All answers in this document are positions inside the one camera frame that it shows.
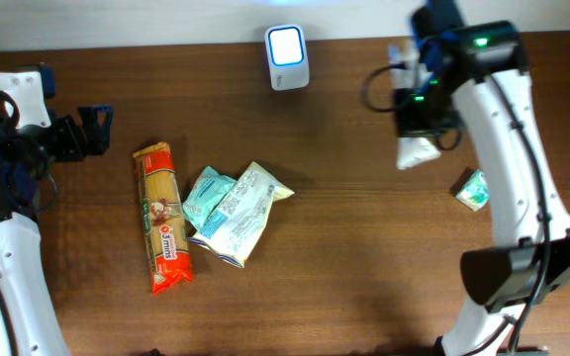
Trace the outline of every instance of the cable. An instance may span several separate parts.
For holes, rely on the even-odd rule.
[[[463,131],[461,129],[456,129],[456,136],[454,137],[454,142],[450,146],[444,146],[441,144],[441,134],[436,134],[434,136],[434,146],[440,150],[452,150],[459,146],[461,139],[463,138]]]
[[[6,327],[6,335],[8,336],[10,353],[13,356],[17,356],[19,355],[19,350],[17,349],[17,338],[15,336],[15,330],[12,326],[12,318],[10,317],[10,313],[8,312],[8,307],[6,307],[6,301],[4,301],[4,295],[1,293],[1,289],[0,289],[0,312],[2,318],[4,319],[4,326]]]
[[[503,331],[505,331],[505,329],[507,329],[507,327],[513,323],[516,323],[516,319],[514,317],[512,317],[510,315],[504,315],[503,321],[501,322],[499,327],[494,331],[494,333],[492,333],[492,336],[490,336],[490,338],[485,340],[485,342],[483,342],[481,344],[481,346],[479,346],[478,348],[476,348],[476,349],[474,349],[468,353],[463,354],[463,356],[478,355],[479,353],[487,350],[487,348],[490,347],[490,345],[492,345],[493,343],[496,342],[496,340],[498,340],[498,338],[501,336]]]
[[[494,89],[496,90],[499,100],[501,101],[506,111],[508,112],[508,115],[510,116],[510,119],[512,121],[512,129],[516,130],[517,133],[519,134],[527,158],[529,159],[529,163],[531,165],[531,170],[533,173],[533,178],[537,186],[538,207],[540,209],[538,220],[542,222],[542,235],[544,237],[544,240],[542,243],[542,254],[540,256],[540,267],[538,270],[537,278],[531,290],[531,294],[529,295],[529,299],[525,303],[524,309],[522,310],[521,317],[519,317],[518,321],[514,325],[514,331],[512,331],[512,335],[510,336],[510,342],[508,344],[508,354],[513,355],[516,353],[516,350],[518,348],[519,340],[521,337],[521,331],[523,329],[524,323],[529,317],[531,309],[533,308],[533,305],[535,305],[535,302],[537,301],[540,295],[542,287],[545,284],[546,275],[549,269],[549,260],[551,258],[551,236],[550,236],[551,232],[549,229],[549,222],[551,221],[551,215],[549,214],[546,205],[544,182],[542,181],[542,175],[540,172],[540,166],[538,164],[537,157],[535,156],[533,148],[531,147],[531,143],[529,142],[529,139],[523,130],[524,124],[518,119],[518,116],[516,115],[514,108],[512,108],[512,105],[510,104],[510,101],[507,98],[507,95],[505,94],[505,91],[503,90],[499,82],[496,80],[496,78],[492,75],[492,73],[487,71],[485,68],[481,67],[474,60],[474,58],[470,57],[467,53],[463,52],[462,50],[456,48],[453,45],[450,45],[449,43],[440,38],[434,38],[434,39],[438,41],[444,49],[449,50],[453,54],[460,55],[462,59],[467,60],[468,63],[471,63],[473,68],[479,70],[481,75],[490,79],[490,81],[494,86]]]
[[[366,76],[366,79],[364,79],[362,86],[360,86],[360,102],[362,103],[362,105],[364,105],[364,107],[366,109],[373,111],[373,112],[376,112],[376,113],[392,113],[392,112],[396,111],[397,109],[399,109],[400,107],[403,107],[409,103],[409,100],[405,100],[398,107],[388,107],[388,108],[380,108],[380,107],[376,107],[375,105],[371,104],[371,101],[369,100],[369,95],[368,95],[368,91],[369,91],[369,87],[371,86],[371,82],[375,78],[377,78],[380,74],[387,72],[391,69],[406,69],[406,64],[395,63],[395,64],[389,64],[389,65],[383,66],[381,68],[377,68],[377,69],[373,70],[368,76]]]
[[[50,209],[58,199],[58,185],[56,185],[56,182],[54,181],[54,178],[51,176],[51,173],[49,172],[47,173],[47,178],[51,181],[51,184],[54,187],[54,195],[51,197],[49,202],[47,202],[47,204],[37,209],[37,213],[41,213]]]
[[[18,133],[11,134],[8,136],[8,138],[12,139],[12,140],[19,139],[19,140],[22,140],[24,142],[30,143],[30,145],[37,152],[38,156],[41,158],[41,165],[37,164],[37,172],[35,173],[36,178],[39,180],[43,179],[43,177],[45,177],[48,174],[49,158],[48,158],[48,155],[45,152],[43,152],[43,150],[41,149],[39,144],[36,143],[30,137],[27,137],[27,136],[24,136],[24,135],[18,134]]]
[[[19,123],[19,108],[17,107],[17,103],[15,103],[15,101],[12,100],[10,95],[5,91],[0,90],[0,100],[12,106],[12,115],[5,118],[0,124],[3,134],[10,134],[15,131],[17,124]]]

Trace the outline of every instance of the teal packet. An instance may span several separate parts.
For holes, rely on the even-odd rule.
[[[233,188],[237,181],[231,177],[217,173],[211,167],[206,167],[195,182],[188,199],[182,205],[186,220],[199,231],[204,226],[210,213]]]
[[[477,169],[456,194],[456,199],[475,212],[483,208],[490,199],[490,191],[483,172]]]

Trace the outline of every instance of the red and yellow packaging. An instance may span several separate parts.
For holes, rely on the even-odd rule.
[[[193,280],[184,213],[168,143],[140,150],[134,153],[134,159],[144,240],[156,295],[182,280]]]

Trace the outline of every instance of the wooden table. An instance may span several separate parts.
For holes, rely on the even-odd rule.
[[[60,199],[42,215],[47,286],[72,353],[363,354],[446,332],[465,297],[461,253],[492,244],[490,208],[472,213],[448,193],[477,166],[469,139],[399,171],[392,119],[360,107],[361,80],[399,41],[310,42],[309,87],[284,93],[269,87],[263,44],[0,53],[0,70],[49,63],[48,105],[62,115],[115,108],[110,150],[54,166]],[[570,33],[524,41],[570,212]],[[274,205],[244,270],[191,245],[195,281],[152,297],[131,153],[159,140],[183,198],[205,166],[239,177],[252,160],[296,195]],[[570,287],[534,309],[522,345],[570,355]]]

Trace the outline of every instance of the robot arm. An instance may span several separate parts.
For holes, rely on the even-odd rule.
[[[570,216],[533,117],[523,45],[508,22],[466,27],[453,0],[429,0],[412,25],[431,75],[415,88],[396,86],[398,135],[438,139],[468,129],[491,192],[495,244],[463,254],[469,297],[435,353],[494,355],[512,324],[515,352],[531,307],[570,281]],[[420,70],[398,64],[389,66],[394,74]]]
[[[81,161],[109,147],[110,106],[79,108],[82,126],[57,118],[51,70],[0,73],[0,355],[67,355],[41,264],[37,181],[53,162]],[[104,123],[99,115],[106,114]]]

